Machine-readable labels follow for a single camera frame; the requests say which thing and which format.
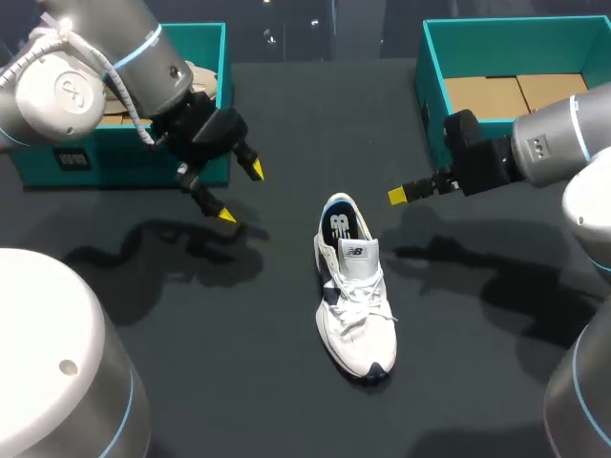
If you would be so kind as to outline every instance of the robotic arm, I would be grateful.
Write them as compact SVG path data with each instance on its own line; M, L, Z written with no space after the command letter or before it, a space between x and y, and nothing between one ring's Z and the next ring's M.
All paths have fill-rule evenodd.
M515 181L569 179L562 197L571 232L611 283L611 83L516 120L484 140L471 112L445 121L453 165L389 192L393 204L462 190L470 196ZM557 458L611 458L611 298L582 331L547 387L544 424Z
M177 181L209 217L234 221L201 184L212 159L232 152L253 180L257 153L234 109L218 110L192 90L193 74L141 0L37 0L47 27L0 70L0 153L55 144L92 131L104 113L103 81L128 109L150 148L180 161ZM153 121L152 135L140 117Z
M444 123L453 165L389 192L393 204L462 190L465 196L526 180L543 187L571 178L562 199L568 227L611 282L611 83L518 118L511 135L482 139L469 111Z

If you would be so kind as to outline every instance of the dark background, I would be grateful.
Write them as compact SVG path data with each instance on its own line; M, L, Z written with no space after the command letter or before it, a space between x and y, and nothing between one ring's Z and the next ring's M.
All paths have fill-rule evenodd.
M386 192L430 172L403 59L423 18L602 2L338 0L334 22L329 3L271 1L150 2L162 22L229 24L266 181L234 167L215 193L246 233L175 191L24 193L4 156L0 246L65 261L100 297L146 385L150 458L551 458L545 387L609 293L564 228L565 183L409 207ZM15 46L33 17L29 2L10 8L0 33ZM399 320L376 388L342 377L314 322L312 238L338 191L380 240Z
M148 0L160 22L223 21L234 62L415 57L424 19L607 14L607 0ZM14 51L33 0L3 0L0 39ZM269 35L275 43L268 43Z

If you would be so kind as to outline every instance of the navy shoe accent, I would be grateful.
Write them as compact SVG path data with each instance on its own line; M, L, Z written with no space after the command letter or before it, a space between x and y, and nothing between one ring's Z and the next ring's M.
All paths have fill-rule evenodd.
M371 367L369 368L369 372L365 376L365 379L370 381L370 382L375 382L375 381L378 381L378 380L382 380L387 375L388 374L382 368L381 365L379 365L378 363L373 363L371 365Z

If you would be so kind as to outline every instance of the new balance logo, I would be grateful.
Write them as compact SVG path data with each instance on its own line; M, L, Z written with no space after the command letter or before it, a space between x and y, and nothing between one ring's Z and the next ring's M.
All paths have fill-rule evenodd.
M333 237L336 239L349 239L348 217L346 215L333 215L331 217L331 229L333 229Z

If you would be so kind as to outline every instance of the shoe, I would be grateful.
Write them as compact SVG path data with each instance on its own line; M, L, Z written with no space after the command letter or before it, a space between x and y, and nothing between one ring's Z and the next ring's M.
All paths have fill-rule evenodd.
M332 196L314 237L323 299L316 312L318 331L335 362L349 375L373 382L394 366L397 341L373 239L356 203Z

